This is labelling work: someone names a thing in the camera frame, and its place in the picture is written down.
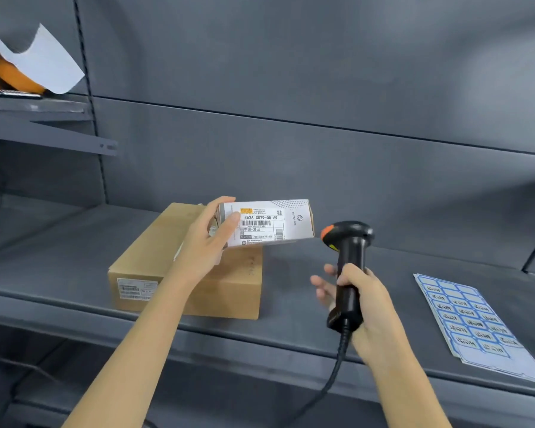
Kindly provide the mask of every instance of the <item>person's left hand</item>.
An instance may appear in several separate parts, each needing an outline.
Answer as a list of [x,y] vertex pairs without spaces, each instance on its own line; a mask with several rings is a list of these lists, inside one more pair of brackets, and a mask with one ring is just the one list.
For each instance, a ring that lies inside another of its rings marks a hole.
[[240,214],[234,212],[220,225],[213,237],[208,235],[208,224],[214,218],[216,208],[222,202],[234,202],[235,197],[220,197],[208,203],[196,218],[184,237],[182,249],[168,271],[167,281],[183,282],[191,290],[214,267],[226,242],[240,222]]

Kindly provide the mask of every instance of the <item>person's left arm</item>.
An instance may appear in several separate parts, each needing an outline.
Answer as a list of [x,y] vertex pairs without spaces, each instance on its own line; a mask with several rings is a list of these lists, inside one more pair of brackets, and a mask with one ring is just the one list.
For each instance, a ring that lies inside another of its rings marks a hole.
[[184,305],[196,284],[214,267],[238,225],[240,214],[230,215],[214,237],[208,236],[208,224],[218,204],[234,200],[220,197],[212,201],[191,225],[170,271],[81,397],[64,428],[143,425]]

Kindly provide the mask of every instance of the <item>hand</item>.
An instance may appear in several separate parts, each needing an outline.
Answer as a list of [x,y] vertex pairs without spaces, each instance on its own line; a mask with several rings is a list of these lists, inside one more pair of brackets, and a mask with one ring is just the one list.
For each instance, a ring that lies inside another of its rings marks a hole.
[[234,202],[235,197],[220,197],[208,203],[196,218],[184,237],[182,249],[171,269],[166,274],[167,281],[185,282],[191,290],[214,267],[224,245],[240,222],[240,214],[234,212],[220,225],[214,237],[208,235],[209,223],[222,202]]
[[[325,272],[336,276],[336,268],[325,265]],[[353,333],[352,343],[364,363],[373,368],[388,361],[391,356],[400,357],[401,352],[410,351],[408,338],[398,317],[388,290],[369,269],[366,273],[354,264],[346,264],[337,285],[352,284],[359,290],[361,312],[364,322]],[[336,286],[320,276],[311,276],[311,283],[317,287],[317,299],[330,310],[335,307]]]

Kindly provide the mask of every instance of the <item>forearm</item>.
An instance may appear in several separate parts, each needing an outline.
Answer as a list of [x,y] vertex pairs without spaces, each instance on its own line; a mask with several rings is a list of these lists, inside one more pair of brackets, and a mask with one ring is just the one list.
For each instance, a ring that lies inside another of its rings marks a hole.
[[164,278],[64,428],[139,428],[143,424],[190,295],[189,285],[172,280]]
[[371,366],[389,428],[451,428],[407,342]]

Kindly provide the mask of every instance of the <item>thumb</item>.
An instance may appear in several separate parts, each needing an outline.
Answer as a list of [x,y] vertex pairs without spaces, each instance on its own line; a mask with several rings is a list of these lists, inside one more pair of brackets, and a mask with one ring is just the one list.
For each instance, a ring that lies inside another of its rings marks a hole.
[[370,284],[371,277],[360,270],[352,263],[345,264],[341,276],[337,279],[337,285],[352,284],[359,290],[359,293],[365,292]]
[[212,237],[211,243],[217,245],[219,248],[223,248],[230,236],[238,228],[240,223],[240,214],[234,212],[228,216],[228,218],[220,225],[214,237]]

